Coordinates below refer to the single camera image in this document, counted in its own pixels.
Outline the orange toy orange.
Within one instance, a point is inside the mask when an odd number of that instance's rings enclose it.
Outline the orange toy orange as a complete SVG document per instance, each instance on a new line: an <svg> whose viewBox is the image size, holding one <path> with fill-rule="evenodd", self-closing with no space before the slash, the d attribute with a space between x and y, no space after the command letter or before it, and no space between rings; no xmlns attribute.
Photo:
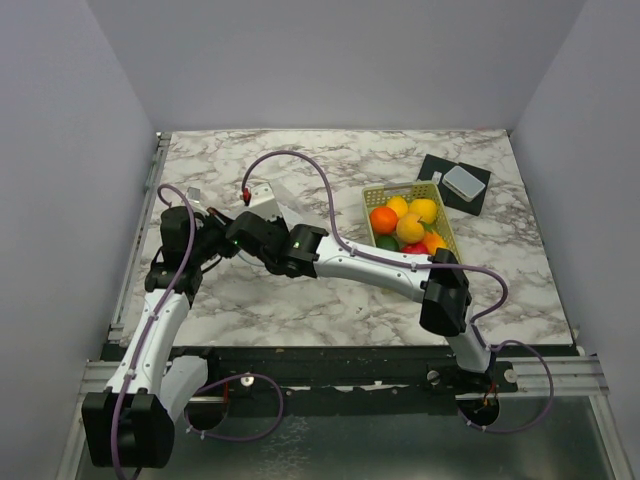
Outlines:
<svg viewBox="0 0 640 480"><path fill-rule="evenodd" d="M375 234L391 235L395 232L398 216L393 209L380 206L370 212L369 222Z"/></svg>

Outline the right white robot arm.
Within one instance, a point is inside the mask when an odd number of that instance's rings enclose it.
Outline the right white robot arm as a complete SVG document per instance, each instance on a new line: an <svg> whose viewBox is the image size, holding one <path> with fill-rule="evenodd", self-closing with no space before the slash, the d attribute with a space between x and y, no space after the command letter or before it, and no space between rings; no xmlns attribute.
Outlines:
<svg viewBox="0 0 640 480"><path fill-rule="evenodd" d="M453 255L432 260L337 240L326 230L299 224L292 230L251 212L229 226L226 238L259 259L274 275L338 278L396 292L421 305L422 329L445 338L453 350L461 383L481 391L496 371L491 353L472 331L469 281Z"/></svg>

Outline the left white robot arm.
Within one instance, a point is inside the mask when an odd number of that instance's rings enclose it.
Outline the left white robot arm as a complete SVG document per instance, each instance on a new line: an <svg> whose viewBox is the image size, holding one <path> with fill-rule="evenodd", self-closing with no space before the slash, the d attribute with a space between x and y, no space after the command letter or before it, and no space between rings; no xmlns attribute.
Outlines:
<svg viewBox="0 0 640 480"><path fill-rule="evenodd" d="M221 371L199 356L170 356L203 279L203 265L230 258L231 218L213 208L171 207L161 215L162 259L145 280L141 319L115 373L82 408L86 440L97 467L162 468L171 456L175 424L195 392L220 385Z"/></svg>

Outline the green perforated plastic basket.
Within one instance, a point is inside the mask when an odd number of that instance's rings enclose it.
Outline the green perforated plastic basket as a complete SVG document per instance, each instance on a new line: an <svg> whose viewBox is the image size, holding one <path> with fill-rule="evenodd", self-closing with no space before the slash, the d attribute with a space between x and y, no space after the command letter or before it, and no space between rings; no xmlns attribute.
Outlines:
<svg viewBox="0 0 640 480"><path fill-rule="evenodd" d="M446 241L448 245L447 250L451 252L457 260L461 259L461 254L459 253L455 236L453 234L453 230L451 228L448 216L445 211L444 202L442 200L438 187L431 181L418 181L413 183L370 186L363 189L362 204L364 209L366 225L367 225L370 240L372 241L375 247L376 247L375 240L378 236L381 236L381 235L375 234L372 231L372 228L369 222L369 214L376 207L386 206L387 201L394 196L402 196L407 201L408 204L410 204L414 199L418 199L418 198L434 200L438 205L437 219L433 224L427 224L424 221L422 221L426 229L426 233L427 232L438 233ZM401 248L406 244L403 243L396 236L396 229L395 229L395 232L390 236L393 236L398 241L400 246L400 250L398 252L401 254L405 254L401 252ZM429 256L429 254L428 255L418 254L417 256L420 260L425 260Z"/></svg>

